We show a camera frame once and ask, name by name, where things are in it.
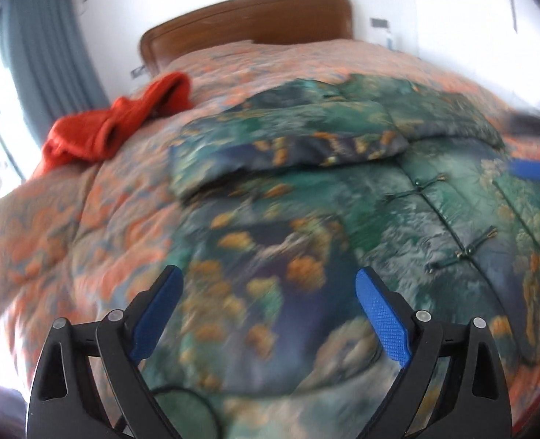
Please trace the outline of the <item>red knitted garment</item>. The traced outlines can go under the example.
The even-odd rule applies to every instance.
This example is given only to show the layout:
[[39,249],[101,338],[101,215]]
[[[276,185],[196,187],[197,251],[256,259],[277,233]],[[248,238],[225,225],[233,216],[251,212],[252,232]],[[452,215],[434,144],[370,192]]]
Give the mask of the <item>red knitted garment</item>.
[[63,116],[55,121],[41,150],[33,177],[70,164],[95,164],[112,159],[147,121],[170,117],[192,108],[190,79],[170,72],[135,98],[119,97],[108,108]]

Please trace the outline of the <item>orange floral bed quilt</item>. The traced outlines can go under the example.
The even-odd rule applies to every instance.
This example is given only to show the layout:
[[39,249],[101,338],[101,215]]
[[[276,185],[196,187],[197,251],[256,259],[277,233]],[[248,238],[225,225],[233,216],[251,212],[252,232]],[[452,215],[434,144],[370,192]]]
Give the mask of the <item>orange floral bed quilt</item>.
[[[190,53],[158,78],[189,76],[192,108],[154,117],[112,159],[70,164],[35,177],[0,199],[0,340],[27,393],[51,322],[95,321],[123,308],[170,264],[179,205],[170,192],[168,138],[295,80],[351,75],[406,79],[458,92],[479,106],[509,159],[522,148],[501,136],[507,105],[472,80],[381,46],[337,40],[296,46],[239,42]],[[540,394],[516,426],[540,412]]]

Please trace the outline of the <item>blue-grey curtain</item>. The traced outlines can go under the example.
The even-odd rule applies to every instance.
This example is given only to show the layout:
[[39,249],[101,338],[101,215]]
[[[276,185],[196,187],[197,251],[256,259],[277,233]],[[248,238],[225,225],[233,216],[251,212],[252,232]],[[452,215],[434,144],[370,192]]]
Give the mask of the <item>blue-grey curtain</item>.
[[0,48],[38,146],[59,118],[109,106],[72,0],[1,0]]

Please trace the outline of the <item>green patterned silk jacket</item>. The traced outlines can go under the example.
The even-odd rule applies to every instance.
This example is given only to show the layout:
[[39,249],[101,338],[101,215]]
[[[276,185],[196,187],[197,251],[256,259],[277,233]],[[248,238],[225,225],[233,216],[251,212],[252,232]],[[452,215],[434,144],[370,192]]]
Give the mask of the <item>green patterned silk jacket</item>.
[[144,375],[186,438],[351,438],[399,365],[355,293],[373,267],[440,321],[484,318],[512,414],[540,394],[540,183],[458,92],[295,80],[168,138],[179,309]]

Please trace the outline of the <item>brown wooden headboard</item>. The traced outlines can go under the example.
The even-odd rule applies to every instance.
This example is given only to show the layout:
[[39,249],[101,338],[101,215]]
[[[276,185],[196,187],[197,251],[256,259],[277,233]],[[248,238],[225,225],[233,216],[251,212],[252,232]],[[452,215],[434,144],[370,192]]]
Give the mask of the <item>brown wooden headboard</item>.
[[139,50],[152,76],[179,57],[241,41],[296,45],[351,40],[350,0],[227,0],[147,30]]

